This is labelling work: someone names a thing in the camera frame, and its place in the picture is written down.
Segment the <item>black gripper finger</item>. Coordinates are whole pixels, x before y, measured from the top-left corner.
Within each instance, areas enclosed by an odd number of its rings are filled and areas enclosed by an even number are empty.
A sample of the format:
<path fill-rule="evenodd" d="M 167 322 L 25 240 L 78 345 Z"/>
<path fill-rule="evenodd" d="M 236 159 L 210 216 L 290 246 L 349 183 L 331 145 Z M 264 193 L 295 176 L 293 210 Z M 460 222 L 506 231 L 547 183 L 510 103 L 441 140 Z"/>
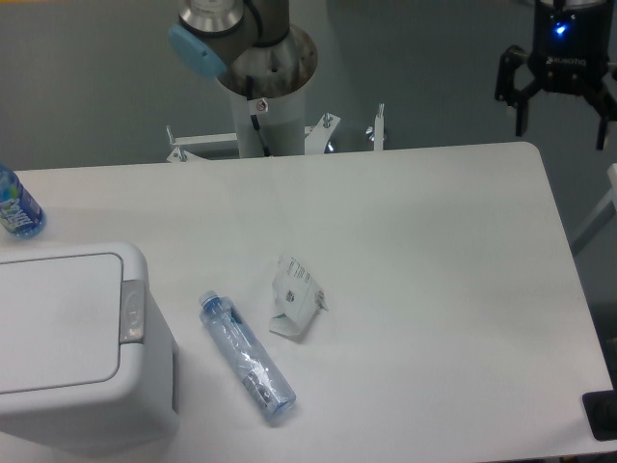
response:
<path fill-rule="evenodd" d="M 609 92 L 602 77 L 591 83 L 582 79 L 579 84 L 583 98 L 599 115 L 595 148 L 603 150 L 608 139 L 609 126 L 616 122 L 616 99 Z"/>
<path fill-rule="evenodd" d="M 531 81 L 523 88 L 516 87 L 519 68 L 527 66 Z M 515 135 L 522 137 L 528 125 L 529 101 L 546 87 L 546 72 L 539 67 L 537 56 L 526 53 L 517 45 L 510 45 L 499 58 L 495 100 L 505 102 L 515 110 Z"/>

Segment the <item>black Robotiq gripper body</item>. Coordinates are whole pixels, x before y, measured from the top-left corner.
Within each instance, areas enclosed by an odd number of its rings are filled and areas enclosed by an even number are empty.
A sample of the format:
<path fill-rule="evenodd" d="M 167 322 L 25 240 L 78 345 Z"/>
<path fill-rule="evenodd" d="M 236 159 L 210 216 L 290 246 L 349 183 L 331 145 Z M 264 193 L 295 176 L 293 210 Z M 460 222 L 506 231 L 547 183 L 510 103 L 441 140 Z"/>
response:
<path fill-rule="evenodd" d="M 550 93 L 598 93 L 608 73 L 611 1 L 536 1 L 527 66 Z"/>

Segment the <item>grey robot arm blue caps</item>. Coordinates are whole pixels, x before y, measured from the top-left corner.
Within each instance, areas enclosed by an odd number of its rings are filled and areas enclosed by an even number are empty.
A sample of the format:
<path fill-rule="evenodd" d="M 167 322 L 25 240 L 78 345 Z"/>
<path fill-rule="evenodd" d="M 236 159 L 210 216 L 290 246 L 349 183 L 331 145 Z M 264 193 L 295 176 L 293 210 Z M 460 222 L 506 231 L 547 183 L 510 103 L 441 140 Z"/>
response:
<path fill-rule="evenodd" d="M 526 130 L 529 101 L 540 91 L 583 97 L 600 117 L 597 149 L 616 120 L 604 84 L 612 1 L 536 1 L 530 52 L 512 45 L 500 56 L 495 98 L 516 111 Z M 212 78 L 243 102 L 273 101 L 303 89 L 317 69 L 310 36 L 293 26 L 286 1 L 181 1 L 168 37 L 194 73 Z"/>

